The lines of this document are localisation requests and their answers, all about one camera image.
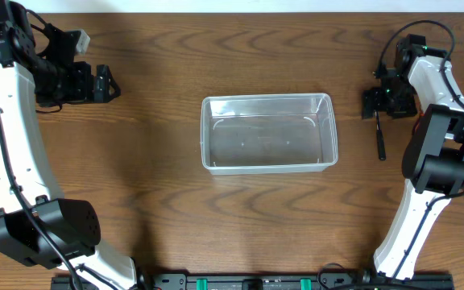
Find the red-handled cutting pliers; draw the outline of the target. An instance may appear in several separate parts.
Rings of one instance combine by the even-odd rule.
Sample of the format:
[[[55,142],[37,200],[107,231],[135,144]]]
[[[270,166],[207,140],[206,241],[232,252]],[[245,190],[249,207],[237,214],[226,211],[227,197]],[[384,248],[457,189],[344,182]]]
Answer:
[[[416,119],[416,121],[414,122],[414,125],[412,127],[412,135],[414,135],[416,133],[416,130],[418,129],[418,126],[420,124],[420,121],[421,121],[421,118],[423,117],[424,115],[424,112],[422,110],[420,110],[420,112],[418,113],[418,117]]]

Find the small black-handled claw hammer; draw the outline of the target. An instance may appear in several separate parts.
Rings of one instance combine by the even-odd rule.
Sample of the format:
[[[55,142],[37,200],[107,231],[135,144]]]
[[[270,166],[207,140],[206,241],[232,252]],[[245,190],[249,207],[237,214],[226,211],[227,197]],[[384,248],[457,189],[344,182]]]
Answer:
[[[377,140],[378,157],[380,161],[385,161],[386,151],[385,151],[384,140],[383,140],[383,132],[380,126],[379,112],[377,110],[375,111],[375,119],[376,119],[376,140]]]

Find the clear plastic storage container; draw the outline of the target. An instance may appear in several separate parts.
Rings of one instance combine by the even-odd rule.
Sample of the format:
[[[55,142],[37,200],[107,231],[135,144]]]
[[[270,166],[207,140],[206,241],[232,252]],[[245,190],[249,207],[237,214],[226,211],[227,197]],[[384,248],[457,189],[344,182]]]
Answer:
[[[201,162],[211,174],[322,172],[338,161],[338,133],[326,93],[206,97]]]

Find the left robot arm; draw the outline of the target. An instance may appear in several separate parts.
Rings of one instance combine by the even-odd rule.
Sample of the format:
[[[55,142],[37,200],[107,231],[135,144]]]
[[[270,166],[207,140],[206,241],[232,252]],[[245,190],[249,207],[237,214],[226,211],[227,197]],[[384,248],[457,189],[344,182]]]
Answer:
[[[102,240],[91,204],[65,197],[37,120],[64,105],[110,102],[121,90],[107,65],[81,60],[84,31],[31,24],[33,16],[0,0],[0,253],[27,267],[67,271],[67,289],[136,289],[134,260]]]

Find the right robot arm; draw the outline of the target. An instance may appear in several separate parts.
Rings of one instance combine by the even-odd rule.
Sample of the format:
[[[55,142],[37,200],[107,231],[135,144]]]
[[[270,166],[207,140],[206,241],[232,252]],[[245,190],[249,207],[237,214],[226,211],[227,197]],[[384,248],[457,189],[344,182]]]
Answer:
[[[441,211],[464,189],[464,97],[446,50],[409,34],[396,46],[393,68],[379,64],[381,84],[362,94],[362,118],[385,112],[418,117],[404,152],[404,195],[373,260],[378,275],[410,280]]]

